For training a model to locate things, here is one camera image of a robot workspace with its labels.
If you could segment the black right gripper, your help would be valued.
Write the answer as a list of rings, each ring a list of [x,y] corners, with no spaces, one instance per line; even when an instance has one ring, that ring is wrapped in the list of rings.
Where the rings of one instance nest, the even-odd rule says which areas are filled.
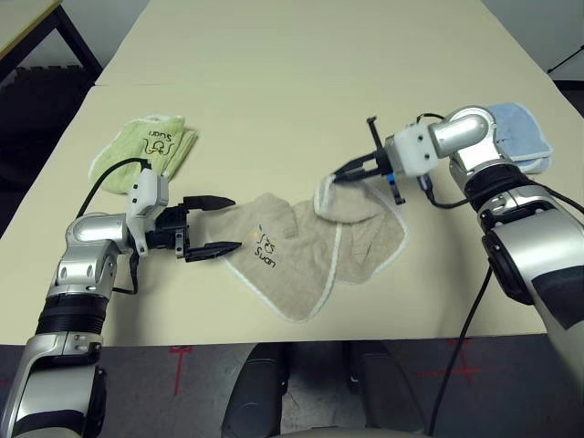
[[[376,119],[376,116],[367,118],[367,124],[376,147],[375,152],[347,162],[334,171],[333,175],[335,179],[340,180],[364,180],[381,175],[390,186],[394,202],[396,204],[404,204],[406,200],[400,193],[390,159],[381,143],[381,138],[375,125]]]

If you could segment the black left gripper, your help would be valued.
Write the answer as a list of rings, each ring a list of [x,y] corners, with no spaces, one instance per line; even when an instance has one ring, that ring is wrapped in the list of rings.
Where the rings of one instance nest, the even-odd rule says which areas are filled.
[[[149,249],[173,250],[178,259],[186,263],[225,256],[238,249],[240,242],[214,242],[190,248],[189,210],[216,211],[235,205],[235,201],[221,196],[185,196],[182,203],[165,208],[156,218],[154,230],[146,233]]]

